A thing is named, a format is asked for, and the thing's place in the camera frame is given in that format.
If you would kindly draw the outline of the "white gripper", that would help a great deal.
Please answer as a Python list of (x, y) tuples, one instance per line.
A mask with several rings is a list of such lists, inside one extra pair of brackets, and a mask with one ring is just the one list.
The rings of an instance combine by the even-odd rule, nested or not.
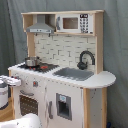
[(5, 82), (9, 86), (20, 86), (21, 85), (21, 80), (20, 79), (16, 79), (16, 78), (9, 77), (9, 76), (1, 75), (0, 80)]

